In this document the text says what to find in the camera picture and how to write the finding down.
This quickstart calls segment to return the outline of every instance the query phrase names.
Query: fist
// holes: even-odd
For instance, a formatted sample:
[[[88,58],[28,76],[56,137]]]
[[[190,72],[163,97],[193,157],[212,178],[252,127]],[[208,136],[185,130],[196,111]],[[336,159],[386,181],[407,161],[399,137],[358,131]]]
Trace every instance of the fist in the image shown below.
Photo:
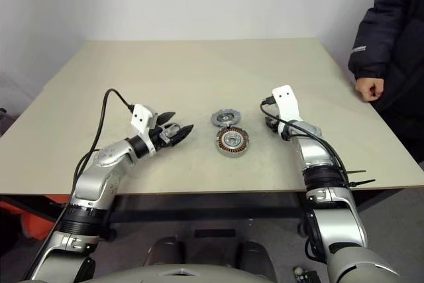
[[[359,78],[356,81],[355,89],[361,93],[364,101],[376,101],[383,94],[384,79]]]

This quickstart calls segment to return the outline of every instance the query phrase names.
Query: person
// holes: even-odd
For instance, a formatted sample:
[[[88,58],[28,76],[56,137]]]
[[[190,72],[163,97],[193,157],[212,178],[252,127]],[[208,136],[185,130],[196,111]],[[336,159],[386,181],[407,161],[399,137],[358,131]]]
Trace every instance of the person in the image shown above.
[[[363,100],[424,161],[424,0],[374,0],[348,66]]]

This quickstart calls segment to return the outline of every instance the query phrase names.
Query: table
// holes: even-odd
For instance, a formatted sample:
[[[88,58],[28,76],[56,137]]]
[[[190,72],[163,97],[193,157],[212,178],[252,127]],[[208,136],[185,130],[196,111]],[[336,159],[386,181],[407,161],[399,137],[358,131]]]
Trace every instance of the table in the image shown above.
[[[316,38],[229,41],[87,42],[0,139],[3,194],[68,194],[89,149],[104,92],[194,124],[173,149],[143,158],[121,194],[298,192],[304,190],[291,144],[272,134],[259,110],[275,87],[290,84],[304,120],[321,127],[360,189],[424,184],[424,172]],[[240,158],[219,154],[212,113],[233,108],[250,135]],[[109,98],[99,146],[133,136],[130,114]]]

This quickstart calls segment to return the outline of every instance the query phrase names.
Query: black jacket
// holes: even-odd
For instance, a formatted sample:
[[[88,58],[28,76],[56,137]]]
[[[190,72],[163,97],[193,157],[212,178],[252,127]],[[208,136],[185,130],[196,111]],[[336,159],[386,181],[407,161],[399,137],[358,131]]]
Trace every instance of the black jacket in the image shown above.
[[[377,111],[424,84],[424,0],[375,0],[359,25],[348,66],[355,78],[385,79],[383,95],[373,102]]]

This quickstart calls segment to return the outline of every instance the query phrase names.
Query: gray floor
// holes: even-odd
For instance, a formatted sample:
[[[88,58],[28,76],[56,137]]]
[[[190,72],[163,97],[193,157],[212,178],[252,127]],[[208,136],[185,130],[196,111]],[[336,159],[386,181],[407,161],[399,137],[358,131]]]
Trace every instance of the gray floor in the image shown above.
[[[262,198],[281,203],[278,196]],[[258,204],[260,196],[240,196],[238,200]],[[225,196],[217,199],[221,205]],[[146,205],[136,197],[124,205]],[[201,197],[191,198],[182,205],[201,205]],[[161,205],[161,199],[150,202]],[[404,190],[361,213],[370,248],[389,261],[408,282],[424,282],[424,188]],[[143,264],[148,248],[159,238],[177,235],[188,246],[188,257],[210,249],[205,239],[194,239],[195,229],[236,229],[239,239],[262,243],[270,253],[279,282],[295,282],[294,266],[317,270],[321,281],[327,283],[325,267],[309,261],[303,253],[305,240],[297,235],[295,219],[257,219],[244,221],[149,222],[117,225],[118,237],[113,243],[101,243],[93,254],[97,262],[96,276]],[[1,258],[0,282],[17,282],[40,243],[21,239],[16,247]]]

